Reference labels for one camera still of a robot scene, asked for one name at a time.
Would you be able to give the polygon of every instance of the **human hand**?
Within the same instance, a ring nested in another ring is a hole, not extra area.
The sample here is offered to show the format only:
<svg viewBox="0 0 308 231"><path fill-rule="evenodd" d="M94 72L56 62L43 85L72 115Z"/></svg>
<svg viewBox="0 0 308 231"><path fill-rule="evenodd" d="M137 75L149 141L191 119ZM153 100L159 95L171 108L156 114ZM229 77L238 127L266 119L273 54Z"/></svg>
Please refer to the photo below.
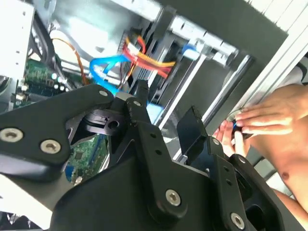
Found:
<svg viewBox="0 0 308 231"><path fill-rule="evenodd" d="M227 156L230 157L231 155L236 153L246 157L250 148L249 140L244 141L241 132L236 131L234 133L235 145L232 145L232 130L233 123L225 120L222 122L219 129L214 132L213 137L222 144L223 152Z"/></svg>
<svg viewBox="0 0 308 231"><path fill-rule="evenodd" d="M294 122L306 116L299 94L270 98L242 110L235 116L242 132L255 135L284 135L293 131Z"/></svg>

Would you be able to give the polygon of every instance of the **screw head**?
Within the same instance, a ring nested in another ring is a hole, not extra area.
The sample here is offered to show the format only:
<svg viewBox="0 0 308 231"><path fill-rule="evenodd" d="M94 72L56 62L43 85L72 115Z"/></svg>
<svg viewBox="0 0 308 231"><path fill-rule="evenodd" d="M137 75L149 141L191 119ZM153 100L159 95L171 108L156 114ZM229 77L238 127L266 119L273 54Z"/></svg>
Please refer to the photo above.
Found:
<svg viewBox="0 0 308 231"><path fill-rule="evenodd" d="M231 213L230 215L233 224L240 230L245 229L245 223L243 219L236 213Z"/></svg>
<svg viewBox="0 0 308 231"><path fill-rule="evenodd" d="M134 101L134 104L136 104L137 106L141 106L141 103L139 103L138 101Z"/></svg>
<svg viewBox="0 0 308 231"><path fill-rule="evenodd" d="M108 96L108 94L107 94L106 91L100 90L99 93L100 93L100 95L102 95L102 96Z"/></svg>
<svg viewBox="0 0 308 231"><path fill-rule="evenodd" d="M168 189L166 191L166 199L173 206L179 206L181 204L180 195L173 189Z"/></svg>
<svg viewBox="0 0 308 231"><path fill-rule="evenodd" d="M243 157L241 157L241 156L239 156L239 160L240 160L243 164L246 163L245 159L244 159Z"/></svg>
<svg viewBox="0 0 308 231"><path fill-rule="evenodd" d="M23 137L23 132L17 128L5 128L0 131L0 139L4 142L15 143Z"/></svg>
<svg viewBox="0 0 308 231"><path fill-rule="evenodd" d="M40 149L48 154L56 154L61 150L61 144L55 140L45 140L40 144Z"/></svg>
<svg viewBox="0 0 308 231"><path fill-rule="evenodd" d="M213 138L213 142L214 142L214 144L219 145L219 141L216 140L215 138Z"/></svg>

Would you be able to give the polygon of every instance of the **green circuit board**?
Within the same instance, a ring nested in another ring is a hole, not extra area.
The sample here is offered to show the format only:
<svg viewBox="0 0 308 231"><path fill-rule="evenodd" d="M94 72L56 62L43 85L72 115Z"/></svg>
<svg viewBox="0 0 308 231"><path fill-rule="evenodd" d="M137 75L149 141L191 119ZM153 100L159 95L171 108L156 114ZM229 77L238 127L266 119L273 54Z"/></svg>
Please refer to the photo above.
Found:
<svg viewBox="0 0 308 231"><path fill-rule="evenodd" d="M68 160L66 176L72 183L77 183L78 177L82 181L97 174L107 156L106 139L103 135L96 135L89 141L80 143L72 149L72 155Z"/></svg>
<svg viewBox="0 0 308 231"><path fill-rule="evenodd" d="M26 63L24 84L28 85L26 92L23 92L25 99L15 101L14 109L35 103L33 98L45 100L49 97L61 94L59 86L61 83L57 79L52 79L53 72L45 64L36 60L29 59ZM82 84L82 78L79 75L65 73L70 80ZM67 162L65 170L67 179L72 184L77 184L80 180L84 181L96 175L107 156L106 138L103 135L96 135L91 140L82 142L72 147L71 156Z"/></svg>

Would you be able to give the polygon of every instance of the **motherboard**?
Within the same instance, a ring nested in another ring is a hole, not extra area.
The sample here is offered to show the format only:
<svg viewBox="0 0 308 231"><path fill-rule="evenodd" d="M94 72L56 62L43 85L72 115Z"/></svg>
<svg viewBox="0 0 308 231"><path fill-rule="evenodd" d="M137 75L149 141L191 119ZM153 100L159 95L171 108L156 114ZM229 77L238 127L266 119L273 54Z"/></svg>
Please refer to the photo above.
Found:
<svg viewBox="0 0 308 231"><path fill-rule="evenodd" d="M82 85L80 75L64 72L65 76ZM12 95L13 109L27 106L58 94L67 92L61 78L45 64L29 59L26 63L25 76L16 92ZM95 135L91 140L72 147L71 156L65 169L67 179L74 185L96 175L107 157L107 138Z"/></svg>

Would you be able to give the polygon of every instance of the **person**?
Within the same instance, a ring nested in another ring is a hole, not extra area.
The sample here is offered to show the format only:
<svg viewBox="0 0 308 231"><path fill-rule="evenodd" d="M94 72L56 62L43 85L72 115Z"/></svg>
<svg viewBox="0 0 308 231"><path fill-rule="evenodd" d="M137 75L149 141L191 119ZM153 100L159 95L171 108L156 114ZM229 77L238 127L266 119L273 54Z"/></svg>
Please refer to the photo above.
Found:
<svg viewBox="0 0 308 231"><path fill-rule="evenodd" d="M247 156L250 145L267 158L281 176L296 200L275 191L277 196L308 230L308 86L300 82L285 84L259 104L242 109L236 116L242 133L253 134L243 141L235 132L231 145L233 123L223 121L213 136L224 153Z"/></svg>

